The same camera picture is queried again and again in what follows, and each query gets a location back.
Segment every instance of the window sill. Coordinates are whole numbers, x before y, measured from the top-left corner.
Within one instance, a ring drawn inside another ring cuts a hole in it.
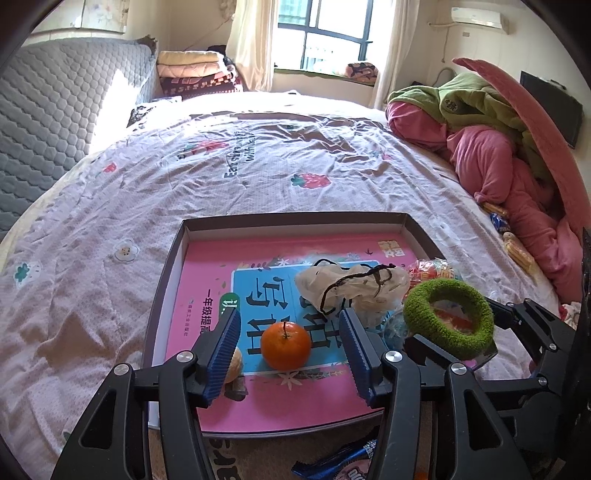
[[[320,77],[329,80],[342,80],[344,82],[356,83],[357,85],[365,85],[366,87],[370,88],[374,87],[370,83],[359,82],[358,80],[350,79],[348,77],[342,77],[340,75],[332,75],[328,73],[310,72],[308,70],[275,69],[275,73],[280,73],[284,75],[305,75],[307,77]]]

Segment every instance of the window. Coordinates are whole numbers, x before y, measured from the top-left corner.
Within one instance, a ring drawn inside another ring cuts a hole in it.
[[[348,63],[367,60],[370,36],[375,30],[374,3],[383,1],[280,0],[279,25],[273,41],[275,65],[335,73]]]

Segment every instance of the white curtain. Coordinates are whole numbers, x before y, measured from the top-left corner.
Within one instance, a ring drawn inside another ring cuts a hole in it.
[[[249,90],[271,90],[279,0],[238,0],[226,52]]]
[[[392,0],[388,16],[388,24],[392,27],[389,33],[387,57],[379,69],[370,108],[383,110],[388,101],[388,95],[396,88],[396,79],[408,55],[414,31],[417,28],[418,5],[419,0]]]

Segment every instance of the window frame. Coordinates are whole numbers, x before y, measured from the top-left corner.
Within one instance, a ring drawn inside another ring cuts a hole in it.
[[[297,25],[292,23],[283,23],[278,22],[278,28],[285,28],[288,30],[300,30],[304,32],[304,45],[302,46],[301,52],[301,60],[300,60],[300,70],[304,70],[304,62],[306,59],[306,45],[308,42],[308,33],[315,33],[318,35],[324,35],[326,37],[333,37],[333,38],[340,38],[341,40],[349,40],[359,44],[359,55],[358,61],[366,61],[367,59],[367,51],[368,45],[373,43],[369,39],[369,29],[371,27],[371,18],[374,11],[374,0],[368,0],[367,10],[365,12],[365,25],[363,26],[363,37],[352,37],[351,35],[346,35],[342,33],[333,32],[330,30],[322,30],[318,28],[318,23],[320,21],[320,9],[322,8],[322,1],[318,1],[318,10],[316,12],[316,25],[311,27],[310,26],[310,18],[312,16],[312,4],[314,0],[308,0],[308,6],[306,8],[306,23],[304,25]]]

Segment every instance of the blue wrapper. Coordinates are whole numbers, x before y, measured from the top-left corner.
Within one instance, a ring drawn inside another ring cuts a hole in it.
[[[491,213],[491,222],[495,226],[496,231],[499,232],[501,235],[503,233],[511,232],[511,228],[502,216],[497,215],[496,213]]]
[[[306,480],[364,480],[374,456],[378,428],[316,463],[296,462],[291,471]]]

